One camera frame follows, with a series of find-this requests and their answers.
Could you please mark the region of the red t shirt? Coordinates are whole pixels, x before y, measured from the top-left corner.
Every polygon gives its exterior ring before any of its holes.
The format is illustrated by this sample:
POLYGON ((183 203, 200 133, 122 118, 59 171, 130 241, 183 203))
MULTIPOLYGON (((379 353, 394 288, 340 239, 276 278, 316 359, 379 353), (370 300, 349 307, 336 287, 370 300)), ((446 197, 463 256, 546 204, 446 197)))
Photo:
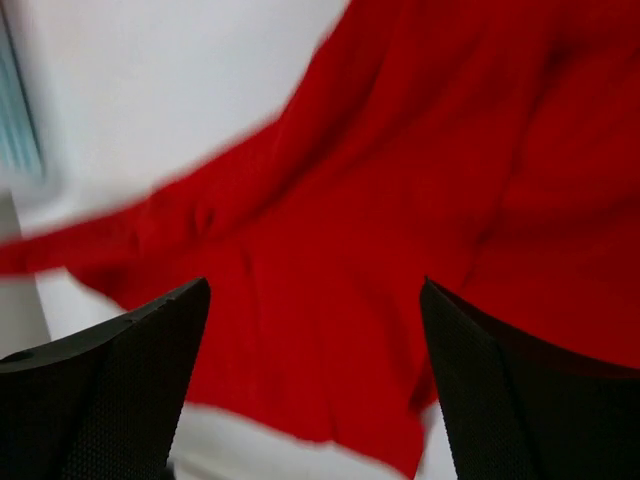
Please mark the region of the red t shirt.
POLYGON ((639 5, 353 1, 282 111, 119 211, 1 248, 126 310, 213 295, 186 396, 412 477, 432 279, 639 363, 639 5))

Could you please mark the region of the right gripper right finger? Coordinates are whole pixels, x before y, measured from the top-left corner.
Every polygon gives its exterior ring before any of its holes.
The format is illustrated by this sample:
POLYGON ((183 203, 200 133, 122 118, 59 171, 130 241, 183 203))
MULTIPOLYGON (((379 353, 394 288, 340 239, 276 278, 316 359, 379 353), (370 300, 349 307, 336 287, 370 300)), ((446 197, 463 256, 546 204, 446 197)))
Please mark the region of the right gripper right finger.
POLYGON ((431 280, 420 307, 458 478, 638 478, 638 370, 537 339, 431 280))

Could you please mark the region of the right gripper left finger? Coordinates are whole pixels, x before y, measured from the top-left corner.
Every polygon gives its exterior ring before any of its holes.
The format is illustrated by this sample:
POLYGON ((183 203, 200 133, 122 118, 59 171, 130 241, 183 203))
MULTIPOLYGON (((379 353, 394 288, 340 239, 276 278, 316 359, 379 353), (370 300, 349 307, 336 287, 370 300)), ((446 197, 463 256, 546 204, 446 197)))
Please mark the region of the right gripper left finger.
POLYGON ((172 479, 168 461, 210 287, 149 304, 1 361, 1 477, 172 479))

